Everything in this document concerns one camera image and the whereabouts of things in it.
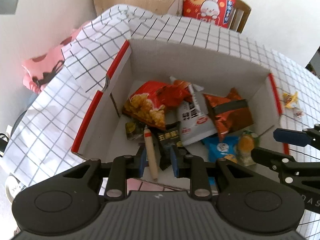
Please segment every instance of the cartoon rabbit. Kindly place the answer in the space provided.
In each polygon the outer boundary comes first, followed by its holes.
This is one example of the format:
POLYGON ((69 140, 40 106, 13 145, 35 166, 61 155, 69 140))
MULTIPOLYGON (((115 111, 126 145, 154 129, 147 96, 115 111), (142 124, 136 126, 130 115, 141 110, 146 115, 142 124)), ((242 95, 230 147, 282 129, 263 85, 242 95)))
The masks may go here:
POLYGON ((218 0, 205 0, 201 5, 201 16, 211 16, 216 19, 220 13, 218 0))

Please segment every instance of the blue snack package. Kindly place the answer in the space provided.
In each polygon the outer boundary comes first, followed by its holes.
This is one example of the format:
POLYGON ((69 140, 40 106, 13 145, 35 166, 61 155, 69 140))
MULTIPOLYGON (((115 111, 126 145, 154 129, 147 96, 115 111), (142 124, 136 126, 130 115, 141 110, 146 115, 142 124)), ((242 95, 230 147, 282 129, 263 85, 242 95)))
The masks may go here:
MULTIPOLYGON (((216 162, 218 158, 226 158, 237 163, 236 145, 239 138, 237 136, 227 136, 223 142, 219 142, 218 137, 207 137, 202 142, 209 151, 209 162, 216 162)), ((209 177, 210 185, 215 185, 214 178, 209 177)))

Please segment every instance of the orange snack package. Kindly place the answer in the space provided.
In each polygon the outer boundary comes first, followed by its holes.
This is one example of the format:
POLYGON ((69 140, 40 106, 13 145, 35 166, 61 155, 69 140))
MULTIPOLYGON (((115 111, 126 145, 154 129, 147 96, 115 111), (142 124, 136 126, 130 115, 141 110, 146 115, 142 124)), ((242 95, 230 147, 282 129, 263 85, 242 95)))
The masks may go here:
POLYGON ((129 97, 122 112, 149 126, 165 130, 165 113, 191 98, 183 82, 169 85, 148 81, 129 97))
POLYGON ((235 88, 223 98, 204 94, 209 117, 217 128, 220 142, 230 132, 239 131, 253 124, 248 103, 235 88))

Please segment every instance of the checkered tablecloth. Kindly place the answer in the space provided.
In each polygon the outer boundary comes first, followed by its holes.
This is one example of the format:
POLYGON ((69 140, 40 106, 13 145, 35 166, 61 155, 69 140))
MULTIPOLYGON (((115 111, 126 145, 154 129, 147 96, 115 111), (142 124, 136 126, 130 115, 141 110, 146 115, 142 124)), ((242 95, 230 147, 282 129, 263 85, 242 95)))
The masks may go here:
MULTIPOLYGON (((302 118, 283 109, 281 127, 302 130, 320 123, 320 80, 283 54, 228 29, 187 17, 158 16, 141 8, 116 5, 83 27, 62 51, 65 67, 28 109, 10 140, 1 165, 25 185, 33 185, 83 160, 70 152, 92 96, 125 39, 184 43, 239 57, 269 69, 278 93, 299 92, 302 118)), ((300 162, 317 162, 320 151, 290 145, 300 162)), ((320 215, 305 211, 298 232, 320 237, 320 215)))

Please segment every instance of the red logo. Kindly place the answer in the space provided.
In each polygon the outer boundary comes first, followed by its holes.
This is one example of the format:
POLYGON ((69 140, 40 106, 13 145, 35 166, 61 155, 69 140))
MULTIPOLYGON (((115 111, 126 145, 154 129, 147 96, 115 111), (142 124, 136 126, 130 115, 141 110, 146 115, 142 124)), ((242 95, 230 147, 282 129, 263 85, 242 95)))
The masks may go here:
POLYGON ((191 128, 183 128, 182 129, 182 134, 187 134, 189 132, 191 132, 191 128))
POLYGON ((202 123, 206 122, 207 120, 208 120, 207 116, 201 116, 198 118, 197 124, 202 124, 202 123))

